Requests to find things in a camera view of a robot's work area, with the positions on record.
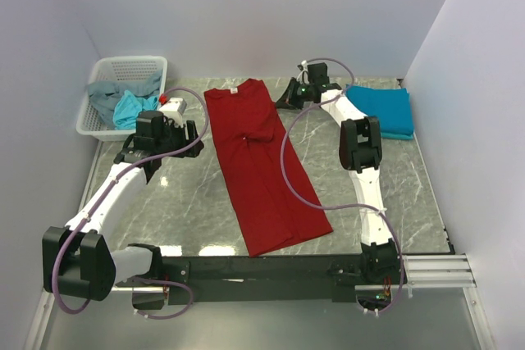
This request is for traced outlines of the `red t shirt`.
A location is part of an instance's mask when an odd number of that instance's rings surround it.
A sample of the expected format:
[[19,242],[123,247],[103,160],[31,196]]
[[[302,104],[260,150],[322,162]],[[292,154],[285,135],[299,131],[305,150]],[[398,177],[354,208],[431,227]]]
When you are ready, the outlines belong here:
[[266,85],[209,89],[212,140],[248,253],[256,257],[331,233]]

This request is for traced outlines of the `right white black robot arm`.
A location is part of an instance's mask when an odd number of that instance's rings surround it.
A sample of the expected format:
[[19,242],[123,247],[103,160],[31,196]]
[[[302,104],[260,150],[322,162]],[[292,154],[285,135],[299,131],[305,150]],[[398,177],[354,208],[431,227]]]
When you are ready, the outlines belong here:
[[360,275],[371,284],[384,283],[403,272],[402,251],[381,196],[382,145],[380,122],[360,111],[346,96],[347,88],[332,83],[328,58],[302,61],[276,102],[280,109],[299,110],[301,118],[320,108],[340,128],[339,159],[354,186],[361,219]]

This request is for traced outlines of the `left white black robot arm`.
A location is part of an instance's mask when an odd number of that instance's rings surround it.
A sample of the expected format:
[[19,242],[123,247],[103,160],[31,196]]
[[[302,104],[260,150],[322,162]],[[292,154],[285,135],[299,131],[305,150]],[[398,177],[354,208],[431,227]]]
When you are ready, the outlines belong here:
[[45,290],[58,302],[64,297],[90,302],[102,301],[114,284],[133,277],[147,286],[158,284],[164,275],[159,247],[132,243],[111,252],[107,238],[163,159],[197,157],[202,137],[192,120],[180,124],[160,111],[142,112],[100,188],[64,226],[44,233]]

